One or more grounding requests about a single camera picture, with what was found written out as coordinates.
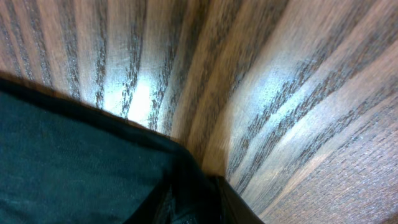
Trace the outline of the black t-shirt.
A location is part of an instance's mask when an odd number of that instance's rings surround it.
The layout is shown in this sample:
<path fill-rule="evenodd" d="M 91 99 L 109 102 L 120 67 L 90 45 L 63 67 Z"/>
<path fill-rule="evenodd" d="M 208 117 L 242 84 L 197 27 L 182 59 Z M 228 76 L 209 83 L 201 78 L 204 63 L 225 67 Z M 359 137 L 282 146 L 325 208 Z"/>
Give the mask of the black t-shirt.
<path fill-rule="evenodd" d="M 221 223 L 218 189 L 181 145 L 1 81 L 2 223 Z"/>

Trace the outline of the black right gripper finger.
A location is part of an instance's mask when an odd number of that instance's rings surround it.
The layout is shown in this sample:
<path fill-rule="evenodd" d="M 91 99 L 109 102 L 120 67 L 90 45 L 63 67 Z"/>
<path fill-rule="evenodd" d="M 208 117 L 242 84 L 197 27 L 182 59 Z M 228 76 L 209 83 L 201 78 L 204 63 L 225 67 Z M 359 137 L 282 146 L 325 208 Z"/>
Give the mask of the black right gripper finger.
<path fill-rule="evenodd" d="M 264 224 L 224 177 L 217 177 L 222 224 Z"/>

